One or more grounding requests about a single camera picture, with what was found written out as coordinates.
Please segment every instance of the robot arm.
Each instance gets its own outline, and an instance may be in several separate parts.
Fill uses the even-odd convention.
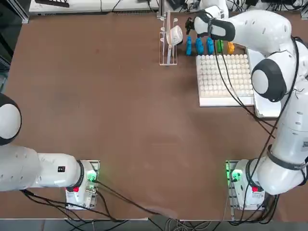
[[[20,109],[0,94],[0,191],[41,187],[66,187],[70,202],[90,207],[95,192],[89,178],[96,178],[92,164],[60,153],[37,153],[11,145],[22,124]]]
[[[295,75],[296,52],[291,39],[290,22],[275,13],[261,10],[248,11],[231,18],[221,15],[221,6],[210,6],[197,13],[194,20],[188,20],[186,28],[194,29],[198,36],[211,35],[213,39],[231,41],[265,56],[252,71],[254,90],[271,102],[284,101],[291,90]],[[277,130],[277,138],[263,157],[249,185],[246,205],[253,205],[252,186],[260,186],[269,194],[284,193],[300,183],[306,177],[308,156],[308,49],[297,41],[299,67],[288,106],[282,115]],[[257,160],[241,160],[236,170],[246,173],[238,182],[246,188]],[[244,191],[239,187],[240,206],[244,204]]]

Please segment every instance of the brown table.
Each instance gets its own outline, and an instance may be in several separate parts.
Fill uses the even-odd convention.
[[[287,17],[293,35],[308,40],[307,22]],[[187,15],[178,18],[184,27]],[[31,18],[5,92],[23,115],[14,143],[99,159],[102,181],[166,216],[220,220],[225,160],[257,157],[267,134],[242,108],[200,108],[195,58],[184,55],[185,43],[178,66],[158,65],[160,27],[154,14]],[[63,189],[33,191],[65,200]],[[276,219],[308,221],[307,193],[303,186],[282,194]],[[64,217],[20,192],[0,195],[1,218]],[[117,218],[149,216],[105,197]],[[97,209],[103,211],[100,202]]]

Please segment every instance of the green light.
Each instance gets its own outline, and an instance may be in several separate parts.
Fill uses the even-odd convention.
[[[233,178],[234,180],[239,181],[240,178],[241,178],[242,173],[243,173],[243,172],[242,172],[241,170],[235,169],[235,170],[232,172],[232,178]]]
[[[94,170],[88,172],[88,181],[96,180],[96,172]]]

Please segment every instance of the floor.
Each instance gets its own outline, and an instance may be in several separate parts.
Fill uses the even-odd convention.
[[[165,230],[165,224],[167,218],[162,216],[153,217],[152,220],[159,225],[163,230]],[[81,222],[74,222],[75,225],[80,225]],[[83,231],[105,231],[118,223],[113,223],[110,221],[100,221],[94,224],[94,229],[92,224],[86,224],[80,228]],[[212,224],[207,228],[207,230],[213,230],[216,221],[213,221]],[[30,231],[70,231],[72,227],[68,225],[63,220],[0,220],[1,231],[21,231],[26,230]],[[223,222],[218,226],[216,231],[306,231],[308,230],[307,223],[283,223],[283,222],[271,222],[267,225],[260,224],[243,224],[237,227],[231,226],[227,222]],[[156,227],[149,221],[143,220],[132,220],[129,221],[117,228],[115,231],[159,231],[160,229]]]

